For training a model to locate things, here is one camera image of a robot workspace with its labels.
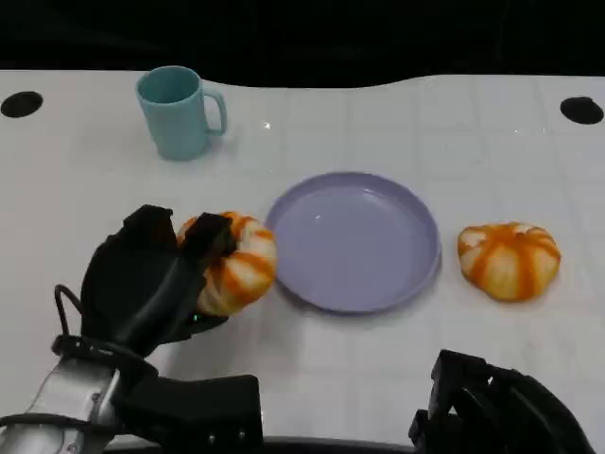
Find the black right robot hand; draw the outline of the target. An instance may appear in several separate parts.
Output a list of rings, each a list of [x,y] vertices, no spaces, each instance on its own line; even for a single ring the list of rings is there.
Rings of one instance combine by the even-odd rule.
[[[408,431],[416,453],[593,453],[574,414],[530,375],[442,350],[426,410]]]

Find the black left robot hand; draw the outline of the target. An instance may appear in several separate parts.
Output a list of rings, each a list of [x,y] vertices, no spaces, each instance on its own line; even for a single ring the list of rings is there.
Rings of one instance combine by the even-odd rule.
[[[81,285],[82,336],[146,358],[226,322],[203,313],[198,298],[204,273],[235,248],[231,220],[203,213],[178,239],[172,214],[143,205],[97,247]]]

